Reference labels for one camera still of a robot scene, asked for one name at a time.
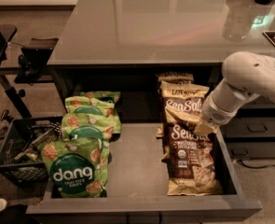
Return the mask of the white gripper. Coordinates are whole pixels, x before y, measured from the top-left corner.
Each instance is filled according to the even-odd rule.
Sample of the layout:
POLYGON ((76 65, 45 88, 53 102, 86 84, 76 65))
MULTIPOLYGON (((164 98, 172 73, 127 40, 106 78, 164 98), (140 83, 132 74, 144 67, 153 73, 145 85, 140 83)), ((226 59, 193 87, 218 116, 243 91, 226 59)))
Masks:
POLYGON ((229 123, 243 105, 258 97, 258 94, 234 88, 223 78, 203 102, 194 134, 216 133, 219 126, 229 123))

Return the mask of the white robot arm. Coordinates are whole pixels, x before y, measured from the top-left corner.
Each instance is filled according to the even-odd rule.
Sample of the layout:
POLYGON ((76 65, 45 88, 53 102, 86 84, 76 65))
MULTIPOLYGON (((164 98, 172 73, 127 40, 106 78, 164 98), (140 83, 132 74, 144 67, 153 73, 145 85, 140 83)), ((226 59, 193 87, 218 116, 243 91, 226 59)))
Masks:
POLYGON ((238 110, 259 96, 275 104, 275 58, 235 52, 222 63, 222 80, 207 96, 194 133, 207 135, 228 124, 238 110))

